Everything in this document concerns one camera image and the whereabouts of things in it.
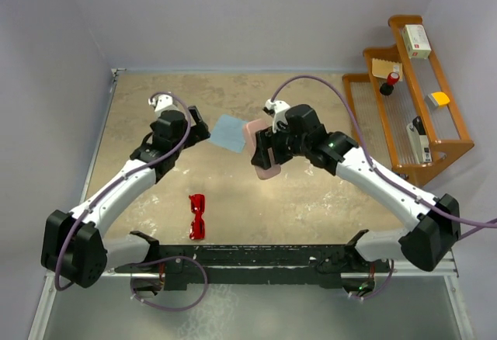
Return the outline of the pink glasses case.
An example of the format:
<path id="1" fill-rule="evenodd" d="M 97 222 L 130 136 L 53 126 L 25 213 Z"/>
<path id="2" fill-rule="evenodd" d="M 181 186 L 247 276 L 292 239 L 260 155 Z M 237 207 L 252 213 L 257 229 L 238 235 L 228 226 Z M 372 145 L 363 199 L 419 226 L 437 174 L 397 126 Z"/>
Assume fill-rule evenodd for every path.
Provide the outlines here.
<path id="1" fill-rule="evenodd" d="M 250 135 L 252 133 L 255 133 L 257 130 L 263 130 L 263 129 L 272 129 L 272 127 L 269 127 L 268 124 L 264 120 L 253 120 L 251 122 L 248 122 L 244 127 L 242 128 L 242 133 L 245 139 L 245 147 L 247 149 L 248 155 L 250 157 L 250 164 L 251 164 L 251 159 L 255 151 L 254 144 L 252 142 L 252 138 Z M 270 169 L 261 169 L 258 167 L 255 167 L 252 165 L 253 168 L 255 169 L 255 173 L 257 174 L 257 177 L 261 180 L 267 180 L 271 179 L 281 173 L 281 167 L 280 165 L 275 164 L 272 168 Z"/>

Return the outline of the blue cleaning cloth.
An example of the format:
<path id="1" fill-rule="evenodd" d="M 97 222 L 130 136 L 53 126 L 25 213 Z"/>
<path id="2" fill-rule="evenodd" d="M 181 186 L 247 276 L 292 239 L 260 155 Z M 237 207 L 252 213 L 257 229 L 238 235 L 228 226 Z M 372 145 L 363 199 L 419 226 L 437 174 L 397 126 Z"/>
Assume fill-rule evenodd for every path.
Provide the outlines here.
<path id="1" fill-rule="evenodd" d="M 241 153 L 245 146 L 242 128 L 246 124 L 244 120 L 223 114 L 214 124 L 209 142 L 229 151 Z"/>

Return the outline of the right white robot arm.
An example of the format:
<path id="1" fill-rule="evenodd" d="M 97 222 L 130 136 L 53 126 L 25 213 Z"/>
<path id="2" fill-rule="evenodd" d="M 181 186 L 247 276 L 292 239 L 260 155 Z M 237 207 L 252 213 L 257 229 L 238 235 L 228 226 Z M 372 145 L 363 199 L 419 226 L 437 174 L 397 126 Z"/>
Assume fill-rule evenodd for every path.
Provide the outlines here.
<path id="1" fill-rule="evenodd" d="M 268 102 L 271 124 L 254 120 L 242 128 L 251 163 L 261 180 L 278 175 L 281 165 L 304 157 L 316 168 L 355 185 L 388 209 L 402 227 L 364 231 L 345 253 L 346 264 L 363 271 L 379 259 L 406 260 L 433 271 L 459 240 L 459 203 L 446 194 L 437 197 L 385 168 L 358 143 L 340 131 L 328 132 L 309 105 Z"/>

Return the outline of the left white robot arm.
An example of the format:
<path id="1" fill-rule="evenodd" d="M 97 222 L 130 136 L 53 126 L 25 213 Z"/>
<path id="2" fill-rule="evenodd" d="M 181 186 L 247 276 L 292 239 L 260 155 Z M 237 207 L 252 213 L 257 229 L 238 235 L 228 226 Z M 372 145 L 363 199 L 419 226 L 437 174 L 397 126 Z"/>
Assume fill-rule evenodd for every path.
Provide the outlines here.
<path id="1" fill-rule="evenodd" d="M 68 212 L 55 210 L 46 221 L 41 264 L 57 279 L 83 288 L 108 269 L 135 264 L 141 271 L 157 268 L 158 242 L 140 231 L 105 241 L 110 226 L 142 193 L 171 171 L 185 148 L 205 141 L 210 132 L 198 109 L 170 109 L 151 124 L 141 145 L 123 168 L 94 196 Z"/>

